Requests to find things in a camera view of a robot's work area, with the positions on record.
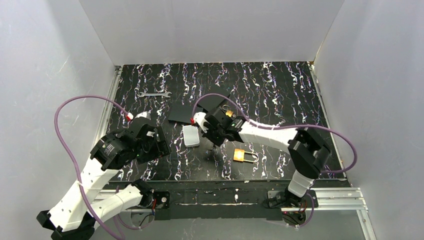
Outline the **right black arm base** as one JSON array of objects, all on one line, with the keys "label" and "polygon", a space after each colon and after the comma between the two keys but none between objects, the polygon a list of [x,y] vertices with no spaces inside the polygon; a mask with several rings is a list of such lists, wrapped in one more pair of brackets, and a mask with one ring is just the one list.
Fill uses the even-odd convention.
[{"label": "right black arm base", "polygon": [[297,197],[288,190],[270,190],[262,206],[269,210],[280,210],[283,226],[299,229],[308,224],[319,206],[314,190],[307,190],[303,197]]}]

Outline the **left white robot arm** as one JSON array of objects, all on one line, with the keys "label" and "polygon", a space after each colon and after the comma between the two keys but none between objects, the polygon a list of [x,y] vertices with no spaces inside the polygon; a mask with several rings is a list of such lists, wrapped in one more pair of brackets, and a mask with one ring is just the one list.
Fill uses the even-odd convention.
[{"label": "left white robot arm", "polygon": [[144,164],[170,153],[163,127],[142,114],[137,115],[127,128],[110,131],[95,144],[85,167],[64,197],[50,210],[41,211],[37,221],[52,231],[53,240],[88,240],[100,221],[105,222],[129,208],[150,208],[154,214],[160,198],[141,179],[104,200],[97,203],[94,200],[131,161]]}]

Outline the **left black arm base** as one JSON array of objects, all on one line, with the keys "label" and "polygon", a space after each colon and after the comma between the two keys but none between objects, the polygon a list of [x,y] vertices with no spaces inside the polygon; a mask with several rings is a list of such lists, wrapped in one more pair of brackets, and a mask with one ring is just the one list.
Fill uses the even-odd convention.
[{"label": "left black arm base", "polygon": [[131,223],[138,229],[144,229],[151,224],[159,211],[170,208],[170,193],[168,191],[155,191],[143,196],[141,203],[131,207]]}]

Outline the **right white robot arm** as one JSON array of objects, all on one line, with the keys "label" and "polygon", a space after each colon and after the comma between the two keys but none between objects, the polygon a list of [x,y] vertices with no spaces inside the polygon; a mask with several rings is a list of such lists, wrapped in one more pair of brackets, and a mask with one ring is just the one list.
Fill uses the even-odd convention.
[{"label": "right white robot arm", "polygon": [[331,155],[330,146],[312,127],[279,129],[248,121],[242,116],[230,117],[219,108],[208,113],[196,112],[193,123],[200,127],[202,137],[216,146],[225,141],[254,143],[288,153],[295,166],[286,188],[291,197],[302,198],[307,193]]}]

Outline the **large brass padlock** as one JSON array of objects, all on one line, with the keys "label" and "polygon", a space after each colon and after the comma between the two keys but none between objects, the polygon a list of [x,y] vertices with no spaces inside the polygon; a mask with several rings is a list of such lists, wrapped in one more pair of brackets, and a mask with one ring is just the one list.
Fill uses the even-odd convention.
[{"label": "large brass padlock", "polygon": [[244,149],[236,148],[232,160],[239,163],[254,164],[259,161],[259,155],[255,152],[248,152]]}]

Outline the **small brass padlock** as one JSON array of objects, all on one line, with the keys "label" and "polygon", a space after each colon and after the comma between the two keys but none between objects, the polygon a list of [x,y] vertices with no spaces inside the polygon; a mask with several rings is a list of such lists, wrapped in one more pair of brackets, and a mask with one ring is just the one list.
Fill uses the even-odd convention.
[{"label": "small brass padlock", "polygon": [[234,118],[236,115],[234,114],[234,111],[231,109],[231,107],[227,104],[224,104],[222,106],[222,110],[224,111],[225,115],[230,117],[230,118]]}]

